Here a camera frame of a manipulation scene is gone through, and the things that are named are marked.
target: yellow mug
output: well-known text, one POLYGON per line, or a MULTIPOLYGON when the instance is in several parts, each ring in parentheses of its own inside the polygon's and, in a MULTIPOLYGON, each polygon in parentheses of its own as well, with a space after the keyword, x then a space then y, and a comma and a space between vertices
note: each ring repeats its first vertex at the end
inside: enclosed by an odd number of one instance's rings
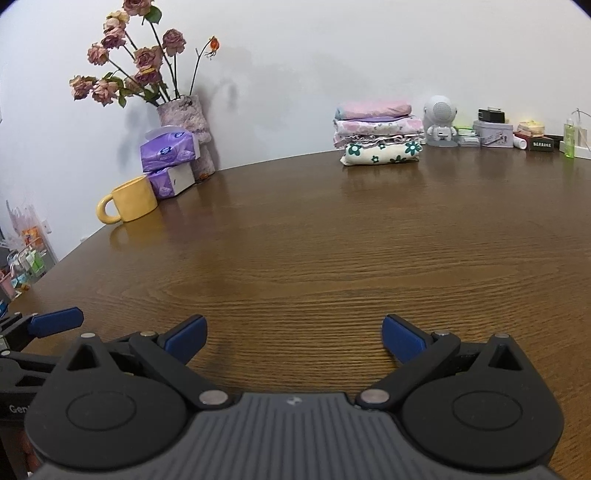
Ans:
POLYGON ((96 206, 96 216, 103 223, 130 222, 147 215, 158 206, 152 185, 146 175, 130 180, 103 198, 96 206), (107 215, 105 207, 111 200, 119 212, 118 216, 107 215))

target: green bottle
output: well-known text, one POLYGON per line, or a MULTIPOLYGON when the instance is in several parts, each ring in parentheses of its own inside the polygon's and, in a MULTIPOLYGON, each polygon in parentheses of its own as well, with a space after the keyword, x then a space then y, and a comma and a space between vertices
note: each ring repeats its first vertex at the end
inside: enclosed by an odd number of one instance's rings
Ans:
POLYGON ((574 158, 574 125, 570 118, 564 124, 564 156, 574 158))

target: floral fabric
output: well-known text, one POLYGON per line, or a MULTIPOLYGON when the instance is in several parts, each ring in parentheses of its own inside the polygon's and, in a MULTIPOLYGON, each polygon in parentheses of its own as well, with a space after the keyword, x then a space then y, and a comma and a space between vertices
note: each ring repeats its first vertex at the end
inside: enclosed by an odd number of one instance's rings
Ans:
POLYGON ((340 162, 346 166, 405 163, 418 161, 418 155, 422 150, 423 146, 418 141, 390 145, 378 144, 373 147, 350 143, 345 147, 345 154, 340 162))
POLYGON ((414 115, 394 122, 361 122, 357 120, 334 120, 339 135, 418 135, 422 134, 423 121, 414 115))

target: astronaut figurine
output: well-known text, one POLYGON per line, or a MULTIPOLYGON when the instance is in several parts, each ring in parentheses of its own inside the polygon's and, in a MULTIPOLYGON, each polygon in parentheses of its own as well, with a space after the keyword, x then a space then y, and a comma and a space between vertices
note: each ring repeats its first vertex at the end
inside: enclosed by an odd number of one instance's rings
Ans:
POLYGON ((452 123, 457 114, 457 108, 449 98, 436 95, 425 104, 424 126, 427 132, 427 145, 434 147, 457 147, 454 138, 457 130, 452 123))

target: wooden table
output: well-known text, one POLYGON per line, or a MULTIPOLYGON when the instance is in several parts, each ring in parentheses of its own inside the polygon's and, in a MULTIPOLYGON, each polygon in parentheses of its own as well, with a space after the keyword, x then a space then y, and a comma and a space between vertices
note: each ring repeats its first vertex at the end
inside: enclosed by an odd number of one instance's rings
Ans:
MULTIPOLYGON (((358 392, 392 368, 387 313, 464 340, 510 332, 564 411, 553 467, 591 478, 591 163, 470 148, 338 158, 217 173, 101 229, 12 311, 76 305, 106 340, 201 313, 209 340, 191 367, 255 391, 358 392)), ((30 351, 59 354, 80 333, 30 351)))

